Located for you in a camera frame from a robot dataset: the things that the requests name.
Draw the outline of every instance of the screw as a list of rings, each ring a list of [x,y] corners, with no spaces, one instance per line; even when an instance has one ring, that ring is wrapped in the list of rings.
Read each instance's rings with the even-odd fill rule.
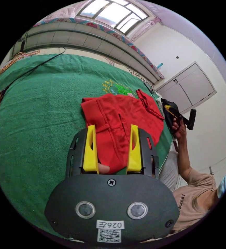
[[[58,222],[56,220],[51,220],[51,223],[54,225],[54,226],[57,226],[58,225]]]
[[[165,224],[165,226],[166,226],[166,227],[170,227],[173,223],[174,223],[173,220],[169,220],[169,221]]]
[[[108,182],[107,182],[107,184],[108,184],[110,187],[113,187],[113,186],[115,186],[116,181],[115,181],[114,179],[109,179]]]

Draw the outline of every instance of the face mask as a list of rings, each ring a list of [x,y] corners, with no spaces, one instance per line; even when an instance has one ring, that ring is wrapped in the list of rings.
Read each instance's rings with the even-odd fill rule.
[[[222,179],[221,183],[219,184],[218,188],[217,188],[217,197],[221,198],[223,193],[226,190],[226,175],[225,177]]]

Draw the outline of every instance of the cabinet door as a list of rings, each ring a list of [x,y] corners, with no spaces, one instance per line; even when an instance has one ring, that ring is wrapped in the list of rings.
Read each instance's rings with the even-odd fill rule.
[[[178,106],[179,112],[192,106],[182,87],[173,80],[158,90],[158,93],[160,93],[164,99],[174,102]]]
[[[176,79],[192,105],[197,104],[214,92],[211,83],[196,64],[178,75]]]

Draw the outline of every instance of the person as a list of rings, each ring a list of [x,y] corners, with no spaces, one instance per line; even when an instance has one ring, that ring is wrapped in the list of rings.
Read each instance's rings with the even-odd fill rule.
[[[169,236],[199,221],[214,207],[226,189],[226,176],[217,188],[212,175],[200,173],[190,166],[186,127],[182,119],[173,121],[172,128],[178,141],[178,152],[171,150],[168,153],[159,174],[159,180],[172,191],[180,212]],[[108,167],[99,165],[99,172],[106,174]],[[188,185],[176,189],[179,175]]]

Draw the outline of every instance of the red cloth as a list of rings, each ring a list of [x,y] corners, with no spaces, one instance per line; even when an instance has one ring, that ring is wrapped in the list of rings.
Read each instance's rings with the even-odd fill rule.
[[[106,94],[99,98],[83,98],[86,127],[96,126],[97,155],[101,164],[113,174],[128,163],[131,125],[148,132],[156,145],[163,130],[160,110],[152,97],[136,91],[139,99]]]

